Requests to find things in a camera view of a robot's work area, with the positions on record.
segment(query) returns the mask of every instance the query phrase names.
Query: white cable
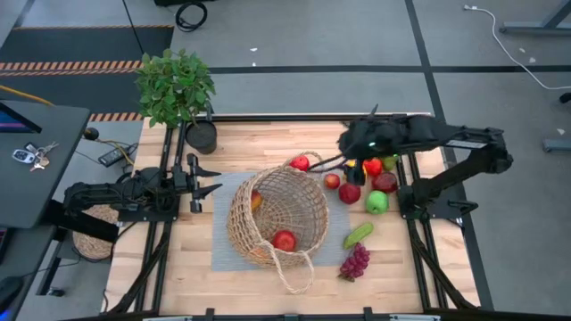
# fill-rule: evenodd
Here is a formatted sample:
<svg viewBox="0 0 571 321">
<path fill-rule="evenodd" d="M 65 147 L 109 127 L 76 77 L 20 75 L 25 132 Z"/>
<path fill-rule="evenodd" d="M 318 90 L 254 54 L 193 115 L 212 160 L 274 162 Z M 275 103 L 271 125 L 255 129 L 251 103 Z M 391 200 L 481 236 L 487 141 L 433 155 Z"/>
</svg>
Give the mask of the white cable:
<svg viewBox="0 0 571 321">
<path fill-rule="evenodd" d="M 527 71 L 527 73 L 529 74 L 529 76 L 531 76 L 535 81 L 537 81 L 537 83 L 542 86 L 545 89 L 549 89 L 549 90 L 559 90 L 559 89 L 571 89 L 571 86 L 560 86 L 560 87 L 550 87 L 550 86 L 545 86 L 526 66 L 524 66 L 522 63 L 518 62 L 516 59 L 514 59 L 514 57 L 511 56 L 511 54 L 509 54 L 508 50 L 506 49 L 505 46 L 503 46 L 503 44 L 501 43 L 501 41 L 498 39 L 498 36 L 496 36 L 496 16 L 493 15 L 493 13 L 485 10 L 485 9 L 480 9 L 477 8 L 476 6 L 469 6 L 467 4 L 464 4 L 464 10 L 471 10 L 471 11 L 479 11 L 479 12 L 486 12 L 488 13 L 492 19 L 493 19 L 493 24 L 492 24 L 492 35 L 493 38 L 496 39 L 496 42 L 498 43 L 498 45 L 500 45 L 501 49 L 503 50 L 504 53 L 506 53 L 506 55 L 513 61 L 515 62 L 519 67 L 523 68 L 525 71 Z"/>
</svg>

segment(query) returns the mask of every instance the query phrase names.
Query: monitor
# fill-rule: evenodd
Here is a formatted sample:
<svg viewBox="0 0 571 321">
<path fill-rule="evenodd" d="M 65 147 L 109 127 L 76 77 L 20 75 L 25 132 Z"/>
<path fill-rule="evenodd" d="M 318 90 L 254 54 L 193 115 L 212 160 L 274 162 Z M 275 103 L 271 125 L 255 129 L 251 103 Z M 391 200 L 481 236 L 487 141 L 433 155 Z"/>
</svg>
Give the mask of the monitor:
<svg viewBox="0 0 571 321">
<path fill-rule="evenodd" d="M 42 128 L 0 102 L 0 133 L 40 133 Z"/>
</svg>

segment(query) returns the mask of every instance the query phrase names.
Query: gray floor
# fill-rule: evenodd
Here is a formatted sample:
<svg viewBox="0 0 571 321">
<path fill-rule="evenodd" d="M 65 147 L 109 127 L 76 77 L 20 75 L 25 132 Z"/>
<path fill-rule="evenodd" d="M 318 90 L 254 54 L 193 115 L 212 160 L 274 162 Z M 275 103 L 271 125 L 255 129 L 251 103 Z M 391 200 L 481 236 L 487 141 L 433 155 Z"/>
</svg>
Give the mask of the gray floor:
<svg viewBox="0 0 571 321">
<path fill-rule="evenodd" d="M 511 65 L 493 42 L 492 20 L 461 10 L 491 10 L 499 21 L 540 21 L 559 0 L 414 0 L 433 66 Z M 0 2 L 0 44 L 24 0 Z M 151 0 L 128 0 L 136 24 L 172 23 L 172 12 Z M 219 0 L 195 33 L 176 30 L 173 48 L 197 51 L 213 67 L 288 65 L 419 65 L 403 1 Z M 120 1 L 36 0 L 25 26 L 126 24 Z M 571 64 L 568 37 L 503 36 L 514 56 L 535 64 Z M 571 315 L 571 217 L 567 196 L 571 154 L 546 154 L 546 137 L 571 139 L 571 105 L 556 103 L 526 74 L 436 74 L 446 119 L 452 124 L 505 130 L 513 168 L 466 182 L 485 273 L 497 310 Z M 571 85 L 569 73 L 538 74 L 547 85 Z M 215 75 L 217 112 L 432 111 L 424 76 L 417 73 L 279 73 Z M 137 140 L 140 123 L 96 124 L 106 138 Z M 558 129 L 566 131 L 563 136 Z M 104 146 L 82 142 L 96 157 Z M 76 155 L 56 197 L 73 182 L 112 181 L 104 169 Z M 82 262 L 58 272 L 65 298 L 30 295 L 19 320 L 93 316 L 101 307 L 108 266 Z M 79 284 L 78 280 L 87 283 Z"/>
</svg>

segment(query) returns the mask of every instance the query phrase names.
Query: green apple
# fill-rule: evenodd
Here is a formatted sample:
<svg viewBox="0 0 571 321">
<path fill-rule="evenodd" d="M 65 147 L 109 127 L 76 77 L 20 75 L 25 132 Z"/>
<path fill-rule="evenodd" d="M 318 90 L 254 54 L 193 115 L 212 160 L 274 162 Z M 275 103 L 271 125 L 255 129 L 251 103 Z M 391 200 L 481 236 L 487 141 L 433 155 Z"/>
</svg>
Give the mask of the green apple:
<svg viewBox="0 0 571 321">
<path fill-rule="evenodd" d="M 398 156 L 383 157 L 381 161 L 383 162 L 383 169 L 386 171 L 391 171 L 396 166 L 396 161 L 399 159 Z"/>
<path fill-rule="evenodd" d="M 389 209 L 389 197 L 380 191 L 373 191 L 367 197 L 367 212 L 370 214 L 383 214 Z"/>
</svg>

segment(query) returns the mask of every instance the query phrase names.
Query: grape bunch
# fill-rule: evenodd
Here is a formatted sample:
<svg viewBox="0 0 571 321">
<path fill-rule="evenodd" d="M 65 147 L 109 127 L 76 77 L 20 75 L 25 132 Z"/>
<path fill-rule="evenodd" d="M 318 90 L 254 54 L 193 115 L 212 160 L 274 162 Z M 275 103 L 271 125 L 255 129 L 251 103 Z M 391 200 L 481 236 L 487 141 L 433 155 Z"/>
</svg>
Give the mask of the grape bunch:
<svg viewBox="0 0 571 321">
<path fill-rule="evenodd" d="M 339 269 L 341 271 L 339 277 L 355 282 L 357 277 L 363 276 L 365 268 L 368 267 L 369 255 L 370 252 L 365 249 L 363 244 L 355 244 L 352 255 L 347 258 Z"/>
</svg>

